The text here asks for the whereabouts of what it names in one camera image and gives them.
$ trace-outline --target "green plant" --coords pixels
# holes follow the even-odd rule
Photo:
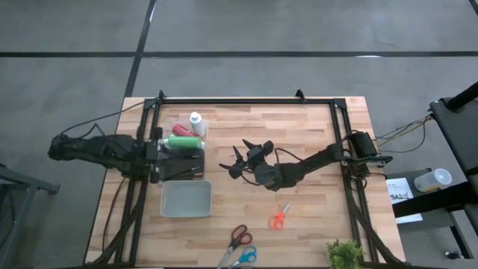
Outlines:
[[[327,243],[330,267],[332,269],[360,269],[358,257],[364,254],[355,241]]]

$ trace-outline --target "wooden tabletop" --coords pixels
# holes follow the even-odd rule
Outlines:
[[[347,100],[352,129],[369,132],[373,129],[364,97],[344,97]],[[127,108],[144,98],[127,98]],[[117,134],[135,136],[142,106],[123,113]],[[230,242],[232,230],[246,224],[257,247],[255,267],[325,267],[329,266],[326,243],[350,240],[349,213],[339,164],[331,164],[308,174],[294,188],[277,192],[231,179],[219,163],[235,162],[232,145],[245,156],[245,138],[252,143],[272,140],[275,147],[287,149],[300,158],[313,155],[335,143],[334,129],[328,105],[162,105],[160,126],[168,117],[188,118],[199,112],[209,122],[205,149],[205,180],[212,184],[212,213],[203,218],[166,218],[159,215],[161,188],[149,185],[141,227],[136,266],[216,267]],[[341,134],[345,133],[341,121]],[[295,162],[279,152],[281,162]],[[275,163],[273,154],[267,157]],[[102,233],[113,195],[122,177],[109,170],[105,177],[99,208],[88,247],[86,262],[98,257],[102,248]],[[109,226],[107,244],[120,226],[127,181],[123,184]],[[365,190],[373,228],[385,245],[401,260],[405,260],[400,236],[383,176],[368,178]],[[291,207],[285,216],[284,229],[268,227],[270,216]],[[129,253],[132,229],[126,238],[125,257]],[[363,230],[364,251],[368,252]],[[233,252],[230,262],[242,249]]]

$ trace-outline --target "gray floor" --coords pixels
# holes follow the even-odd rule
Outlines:
[[[147,0],[0,2],[0,52],[134,51]],[[476,50],[478,16],[467,0],[160,1],[146,51]],[[73,123],[117,111],[132,58],[0,58],[0,162],[50,182],[28,218],[18,266],[80,265],[105,169],[48,159],[51,138]],[[477,80],[478,58],[143,59],[133,96],[366,96],[382,134],[426,115],[428,104]],[[100,122],[114,132],[117,117]],[[465,180],[436,123],[425,144],[394,155],[388,173],[443,167]],[[415,132],[387,149],[420,143]],[[456,214],[478,253],[478,240]],[[448,229],[401,233],[414,265],[476,268],[446,260],[456,247]]]

